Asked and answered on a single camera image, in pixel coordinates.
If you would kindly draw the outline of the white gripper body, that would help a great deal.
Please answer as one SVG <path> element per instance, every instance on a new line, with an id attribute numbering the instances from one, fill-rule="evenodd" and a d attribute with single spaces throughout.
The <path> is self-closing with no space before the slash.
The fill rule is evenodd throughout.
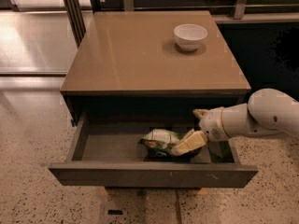
<path id="1" fill-rule="evenodd" d="M 209 141 L 220 142 L 230 139 L 223 128 L 222 111 L 223 107 L 210 109 L 199 121 L 199 127 Z"/>

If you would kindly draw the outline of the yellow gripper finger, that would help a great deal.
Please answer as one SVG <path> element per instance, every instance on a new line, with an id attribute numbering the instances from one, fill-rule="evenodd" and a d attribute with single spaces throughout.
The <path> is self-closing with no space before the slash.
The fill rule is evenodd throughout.
<path id="1" fill-rule="evenodd" d="M 207 143 L 206 135 L 202 131 L 190 130 L 171 149 L 174 156 L 181 156 Z"/>
<path id="2" fill-rule="evenodd" d="M 194 109 L 193 114 L 198 118 L 201 119 L 207 112 L 207 109 Z"/>

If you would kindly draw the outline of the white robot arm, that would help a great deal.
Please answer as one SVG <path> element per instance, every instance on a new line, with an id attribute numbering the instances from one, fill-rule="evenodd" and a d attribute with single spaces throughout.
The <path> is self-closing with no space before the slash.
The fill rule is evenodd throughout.
<path id="1" fill-rule="evenodd" d="M 208 141 L 228 141 L 233 137 L 278 138 L 299 136 L 299 102 L 290 95 L 274 90 L 254 92 L 241 105 L 213 109 L 194 109 L 199 131 L 190 130 L 171 152 L 181 156 Z"/>

